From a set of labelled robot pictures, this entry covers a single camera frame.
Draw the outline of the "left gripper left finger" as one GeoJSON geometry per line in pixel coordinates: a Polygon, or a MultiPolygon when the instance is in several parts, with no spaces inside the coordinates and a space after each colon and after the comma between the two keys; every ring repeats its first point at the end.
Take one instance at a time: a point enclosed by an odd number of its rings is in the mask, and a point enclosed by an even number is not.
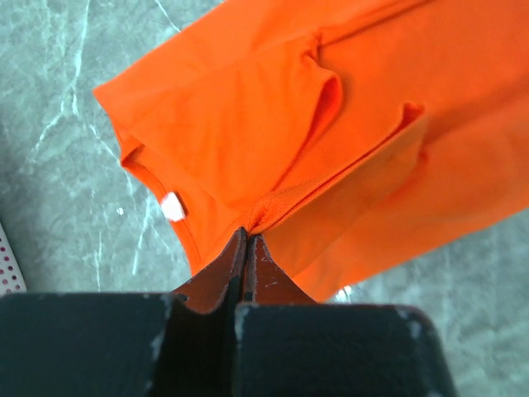
{"type": "Polygon", "coordinates": [[[231,289],[239,294],[246,249],[247,233],[244,228],[239,228],[217,258],[173,293],[195,313],[216,311],[231,289]]]}

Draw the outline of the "orange t-shirt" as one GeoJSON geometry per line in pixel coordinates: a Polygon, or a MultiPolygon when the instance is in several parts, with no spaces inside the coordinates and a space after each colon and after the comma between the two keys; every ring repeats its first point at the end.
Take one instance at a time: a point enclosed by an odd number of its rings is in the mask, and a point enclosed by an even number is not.
{"type": "Polygon", "coordinates": [[[226,1],[94,95],[193,273],[244,228],[324,300],[528,206],[525,1],[226,1]]]}

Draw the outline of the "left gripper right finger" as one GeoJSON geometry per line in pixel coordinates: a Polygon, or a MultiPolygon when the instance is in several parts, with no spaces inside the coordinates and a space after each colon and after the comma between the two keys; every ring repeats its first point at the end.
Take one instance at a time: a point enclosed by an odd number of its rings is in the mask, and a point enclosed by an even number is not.
{"type": "Polygon", "coordinates": [[[261,235],[250,238],[245,262],[243,301],[263,305],[317,302],[305,294],[274,262],[261,235]]]}

